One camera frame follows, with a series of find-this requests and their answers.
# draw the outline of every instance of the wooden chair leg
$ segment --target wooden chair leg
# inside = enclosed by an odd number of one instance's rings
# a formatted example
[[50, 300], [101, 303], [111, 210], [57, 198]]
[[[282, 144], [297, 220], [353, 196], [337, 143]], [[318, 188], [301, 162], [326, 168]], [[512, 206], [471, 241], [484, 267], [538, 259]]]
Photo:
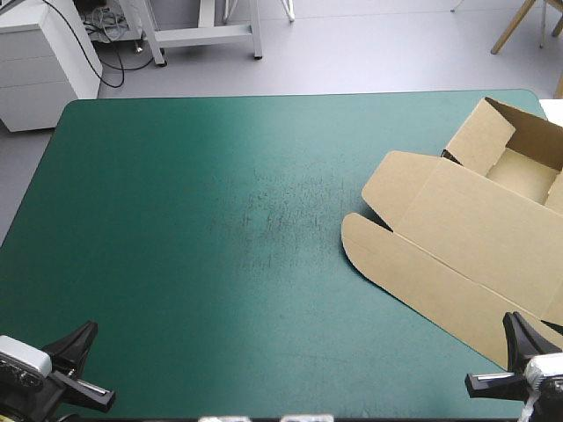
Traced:
[[524, 19], [535, 2], [536, 0], [526, 0], [524, 2], [522, 7], [510, 21], [510, 24], [508, 24], [507, 29], [504, 30], [504, 33], [502, 33], [501, 37], [496, 41], [496, 44], [494, 44], [494, 47], [491, 50], [492, 55], [496, 55], [501, 50], [502, 46], [504, 46], [508, 38], [510, 38], [510, 35], [512, 35], [516, 27], [520, 24], [520, 22], [522, 22], [522, 19]]
[[555, 95], [553, 97], [556, 99], [563, 98], [563, 72], [561, 72], [559, 83], [557, 84], [557, 90], [555, 91]]
[[557, 22], [557, 25], [553, 28], [552, 37], [559, 37], [561, 31], [563, 30], [563, 16]]

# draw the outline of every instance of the white table leg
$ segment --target white table leg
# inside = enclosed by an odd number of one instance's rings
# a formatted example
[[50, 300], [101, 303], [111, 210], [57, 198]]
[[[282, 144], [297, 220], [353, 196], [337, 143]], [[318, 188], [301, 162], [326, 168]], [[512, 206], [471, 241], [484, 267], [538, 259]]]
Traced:
[[155, 59], [155, 63], [159, 66], [164, 66], [166, 64], [165, 58], [162, 56], [160, 47], [158, 46], [157, 37], [155, 36], [155, 23], [151, 17], [149, 6], [147, 5], [147, 0], [136, 0], [137, 10], [141, 17], [141, 22], [143, 23], [143, 30], [147, 41], [149, 42], [150, 51]]
[[280, 0], [281, 4], [283, 4], [283, 9], [285, 10], [286, 15], [288, 15], [289, 22], [293, 22], [296, 20], [296, 14], [293, 11], [293, 0]]
[[230, 1], [229, 0], [225, 0], [225, 11], [223, 13], [223, 22], [226, 24], [229, 19], [230, 16], [232, 15], [232, 12], [235, 10], [235, 8], [237, 7], [238, 4], [238, 0], [232, 0], [232, 4], [230, 5]]
[[249, 0], [250, 4], [250, 27], [252, 28], [252, 40], [254, 41], [254, 58], [262, 58], [262, 39], [260, 37], [260, 15], [258, 13], [258, 0]]
[[215, 0], [200, 1], [199, 28], [212, 28], [215, 26]]

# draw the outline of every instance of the cardboard box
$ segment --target cardboard box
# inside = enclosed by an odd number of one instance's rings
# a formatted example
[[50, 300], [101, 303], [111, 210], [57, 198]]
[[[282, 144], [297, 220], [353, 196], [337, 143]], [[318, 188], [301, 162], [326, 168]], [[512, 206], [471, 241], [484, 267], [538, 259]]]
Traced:
[[442, 157], [389, 153], [342, 223], [354, 266], [506, 367], [505, 312], [563, 325], [563, 127], [482, 99]]

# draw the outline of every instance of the desk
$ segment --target desk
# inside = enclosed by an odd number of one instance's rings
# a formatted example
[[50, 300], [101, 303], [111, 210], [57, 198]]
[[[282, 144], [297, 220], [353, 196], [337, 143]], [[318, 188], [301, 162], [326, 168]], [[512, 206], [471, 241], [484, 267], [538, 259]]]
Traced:
[[438, 154], [485, 95], [542, 113], [529, 91], [72, 103], [0, 250], [0, 332], [99, 322], [84, 378], [116, 418], [516, 417], [466, 395], [494, 364], [340, 243], [383, 156]]

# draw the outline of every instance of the chair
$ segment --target chair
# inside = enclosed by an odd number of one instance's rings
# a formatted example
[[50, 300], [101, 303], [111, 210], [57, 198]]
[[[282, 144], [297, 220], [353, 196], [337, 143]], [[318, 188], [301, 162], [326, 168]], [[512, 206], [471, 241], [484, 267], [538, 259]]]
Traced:
[[[504, 33], [502, 33], [501, 37], [496, 41], [493, 48], [491, 49], [492, 55], [496, 55], [499, 53], [499, 51], [501, 51], [501, 48], [507, 42], [508, 38], [510, 38], [510, 35], [512, 35], [514, 30], [520, 24], [520, 22], [522, 22], [522, 19], [524, 19], [524, 17], [528, 14], [528, 12], [531, 10], [535, 2], [536, 0], [524, 1], [523, 5], [520, 7], [516, 15], [512, 18], [512, 20], [508, 24], [507, 29], [504, 30]], [[544, 0], [544, 7], [542, 14], [542, 39], [539, 44], [540, 47], [544, 46], [544, 41], [545, 41], [545, 15], [546, 15], [547, 4], [553, 6], [555, 9], [563, 13], [563, 0]], [[561, 17], [561, 19], [553, 29], [552, 36], [553, 37], [559, 36], [561, 34], [561, 30], [563, 30], [563, 17]], [[554, 97], [555, 98], [563, 97], [563, 73], [559, 77], [559, 83], [557, 86], [557, 90], [555, 91]]]

